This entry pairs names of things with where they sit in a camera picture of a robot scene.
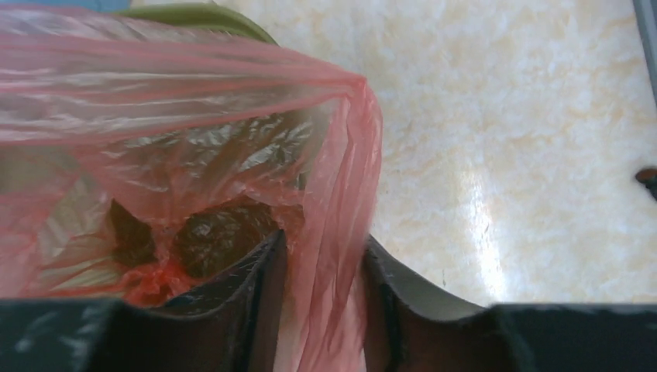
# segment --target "plastic bag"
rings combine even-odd
[[[381,162],[362,76],[82,9],[2,6],[0,43],[1,296],[156,305],[227,264],[208,259],[212,239],[281,227],[294,310],[283,364],[357,370]]]

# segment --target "dark object inside bag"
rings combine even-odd
[[[150,226],[114,200],[109,217],[117,262],[133,268],[157,261]],[[208,278],[242,259],[278,229],[269,205],[239,198],[191,215],[176,232],[172,250],[187,275]]]

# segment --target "green bucket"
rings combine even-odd
[[[276,41],[254,21],[216,4],[147,5],[117,12],[119,16],[160,22],[171,26],[208,29],[275,44]]]

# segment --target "red plastic bag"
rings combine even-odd
[[[364,77],[82,9],[2,6],[0,44],[0,296],[165,301],[202,280],[177,232],[245,201],[288,236],[292,351],[279,366],[360,367],[357,269],[381,162]],[[112,214],[127,212],[143,225],[121,238]],[[116,259],[144,232],[146,253]]]

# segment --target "beige floor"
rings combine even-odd
[[[373,234],[408,266],[480,304],[657,301],[657,203],[633,181],[657,164],[657,115],[631,0],[218,1],[369,78]]]

